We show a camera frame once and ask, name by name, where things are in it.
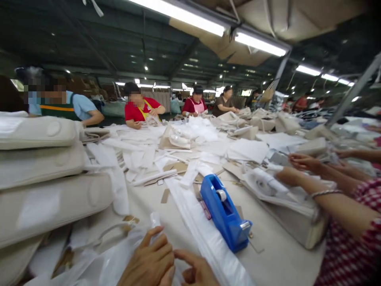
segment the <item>pink apron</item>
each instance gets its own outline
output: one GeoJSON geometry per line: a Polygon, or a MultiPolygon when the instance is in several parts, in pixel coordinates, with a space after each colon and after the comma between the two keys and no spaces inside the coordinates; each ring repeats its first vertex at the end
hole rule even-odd
{"type": "Polygon", "coordinates": [[[197,112],[198,114],[201,114],[204,112],[204,104],[202,103],[202,101],[200,101],[199,104],[195,104],[193,101],[193,107],[194,107],[194,112],[197,112]]]}

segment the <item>blue tape dispenser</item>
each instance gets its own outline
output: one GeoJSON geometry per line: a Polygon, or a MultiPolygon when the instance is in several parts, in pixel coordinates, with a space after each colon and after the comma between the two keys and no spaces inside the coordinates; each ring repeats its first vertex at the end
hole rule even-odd
{"type": "Polygon", "coordinates": [[[200,194],[212,216],[212,220],[234,253],[244,249],[253,223],[242,220],[216,174],[204,177],[200,194]]]}

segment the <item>plastic wrap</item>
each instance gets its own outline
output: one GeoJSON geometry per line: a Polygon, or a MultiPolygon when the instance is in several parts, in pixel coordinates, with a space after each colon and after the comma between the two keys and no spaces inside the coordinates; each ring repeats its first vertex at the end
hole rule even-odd
{"type": "Polygon", "coordinates": [[[221,286],[254,286],[250,275],[231,252],[221,233],[205,217],[194,191],[181,187],[173,178],[165,179],[185,225],[201,255],[208,261],[221,286]]]}

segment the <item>yellow apron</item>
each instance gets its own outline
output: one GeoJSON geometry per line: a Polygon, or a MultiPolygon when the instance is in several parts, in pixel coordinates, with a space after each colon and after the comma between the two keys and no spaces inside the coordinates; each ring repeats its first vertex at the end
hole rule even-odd
{"type": "MultiPolygon", "coordinates": [[[[144,100],[144,102],[148,105],[149,110],[153,109],[152,106],[146,100],[144,100]]],[[[140,112],[142,113],[144,120],[146,120],[148,113],[143,112],[143,110],[140,107],[138,107],[138,108],[139,108],[140,112]]]]}

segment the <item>bracelet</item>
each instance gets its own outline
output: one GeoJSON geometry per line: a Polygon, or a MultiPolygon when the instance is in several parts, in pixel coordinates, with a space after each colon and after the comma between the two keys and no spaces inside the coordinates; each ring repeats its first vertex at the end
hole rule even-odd
{"type": "Polygon", "coordinates": [[[321,196],[321,195],[327,195],[327,194],[332,194],[332,193],[343,193],[340,190],[327,190],[327,191],[321,191],[317,193],[313,193],[311,197],[314,199],[315,197],[321,196]]]}

